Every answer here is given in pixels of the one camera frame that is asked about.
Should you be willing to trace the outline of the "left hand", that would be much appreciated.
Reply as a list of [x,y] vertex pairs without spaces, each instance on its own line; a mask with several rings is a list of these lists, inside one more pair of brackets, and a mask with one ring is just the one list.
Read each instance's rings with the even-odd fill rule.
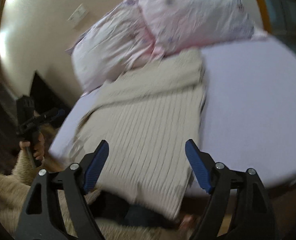
[[39,132],[38,136],[32,140],[32,146],[30,145],[30,141],[25,140],[19,142],[19,147],[25,155],[33,157],[36,160],[42,161],[45,154],[43,134]]

